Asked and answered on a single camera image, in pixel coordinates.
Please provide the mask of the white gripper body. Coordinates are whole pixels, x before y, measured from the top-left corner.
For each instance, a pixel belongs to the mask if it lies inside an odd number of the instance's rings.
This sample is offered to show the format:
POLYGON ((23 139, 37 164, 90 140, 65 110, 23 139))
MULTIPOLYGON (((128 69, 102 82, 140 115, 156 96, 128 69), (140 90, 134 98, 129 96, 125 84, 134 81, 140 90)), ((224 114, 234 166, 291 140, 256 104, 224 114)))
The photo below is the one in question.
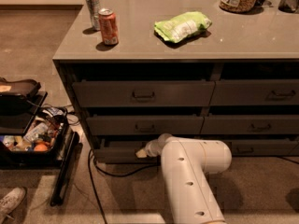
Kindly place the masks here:
POLYGON ((145 152, 150 157, 157 157, 161 155, 162 149, 157 139, 149 141, 145 147, 145 152))

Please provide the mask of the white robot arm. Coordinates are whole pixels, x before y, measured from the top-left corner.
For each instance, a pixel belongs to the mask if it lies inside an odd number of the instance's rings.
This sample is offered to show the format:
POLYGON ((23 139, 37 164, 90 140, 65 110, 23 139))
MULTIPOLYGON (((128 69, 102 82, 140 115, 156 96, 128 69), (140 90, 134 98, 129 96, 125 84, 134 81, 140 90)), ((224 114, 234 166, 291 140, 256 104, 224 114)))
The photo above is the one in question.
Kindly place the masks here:
POLYGON ((206 180, 207 174, 230 167, 232 154, 225 143, 164 133, 139 149, 136 156, 161 158, 175 224, 227 224, 206 180))

